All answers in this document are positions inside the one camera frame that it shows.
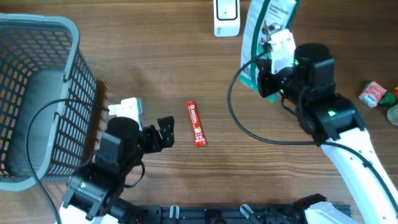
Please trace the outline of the red stick sachet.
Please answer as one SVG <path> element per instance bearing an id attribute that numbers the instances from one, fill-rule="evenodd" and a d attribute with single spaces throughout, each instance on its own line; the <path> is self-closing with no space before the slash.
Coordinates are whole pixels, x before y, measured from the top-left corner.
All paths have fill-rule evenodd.
<path id="1" fill-rule="evenodd" d="M 207 141 L 203 132 L 203 127 L 201 125 L 200 117 L 198 115 L 197 104 L 194 101 L 188 101 L 185 104 L 190 114 L 195 146 L 196 147 L 206 146 Z"/>

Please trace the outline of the red small packet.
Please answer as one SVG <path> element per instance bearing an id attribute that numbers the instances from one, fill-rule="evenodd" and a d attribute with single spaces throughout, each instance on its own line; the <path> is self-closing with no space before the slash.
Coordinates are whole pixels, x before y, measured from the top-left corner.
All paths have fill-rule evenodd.
<path id="1" fill-rule="evenodd" d="M 370 108 L 376 107 L 387 90 L 377 82 L 368 83 L 359 95 L 359 99 Z"/>

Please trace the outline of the yellow bottle green cap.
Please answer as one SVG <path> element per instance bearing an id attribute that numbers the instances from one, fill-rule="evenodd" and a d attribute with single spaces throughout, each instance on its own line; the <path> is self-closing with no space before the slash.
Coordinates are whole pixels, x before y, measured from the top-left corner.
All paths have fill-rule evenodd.
<path id="1" fill-rule="evenodd" d="M 398 89 L 395 87 L 393 90 L 388 91 L 385 93 L 385 95 L 380 99 L 379 104 L 380 105 L 395 105 L 397 104 L 397 94 L 398 94 Z"/>

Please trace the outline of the clear jar green lid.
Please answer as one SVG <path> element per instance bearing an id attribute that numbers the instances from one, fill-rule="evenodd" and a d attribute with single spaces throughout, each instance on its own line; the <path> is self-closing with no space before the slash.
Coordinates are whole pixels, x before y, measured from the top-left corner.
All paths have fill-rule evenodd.
<path id="1" fill-rule="evenodd" d="M 398 126 L 398 105 L 394 105 L 387 111 L 387 119 L 395 126 Z"/>

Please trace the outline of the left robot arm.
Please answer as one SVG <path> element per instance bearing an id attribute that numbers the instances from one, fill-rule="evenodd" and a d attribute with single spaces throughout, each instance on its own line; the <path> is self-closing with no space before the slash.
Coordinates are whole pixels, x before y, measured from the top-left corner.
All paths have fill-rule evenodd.
<path id="1" fill-rule="evenodd" d="M 172 147 L 173 117 L 157 120 L 140 128 L 132 118 L 116 117 L 108 121 L 93 161 L 80 166 L 68 179 L 68 188 L 60 207 L 63 223 L 135 223 L 139 218 L 134 206 L 121 199 L 131 189 L 126 177 L 136 166 L 143 166 L 144 154 Z"/>

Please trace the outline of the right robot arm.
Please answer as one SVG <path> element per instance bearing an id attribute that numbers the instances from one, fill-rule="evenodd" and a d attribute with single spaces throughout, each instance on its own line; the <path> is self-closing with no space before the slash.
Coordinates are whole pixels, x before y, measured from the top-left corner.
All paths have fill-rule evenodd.
<path id="1" fill-rule="evenodd" d="M 263 44 L 262 53 L 266 58 L 256 60 L 260 95 L 280 93 L 296 106 L 300 127 L 338 169 L 365 222 L 397 223 L 397 189 L 359 111 L 335 91 L 335 60 L 328 47 Z"/>

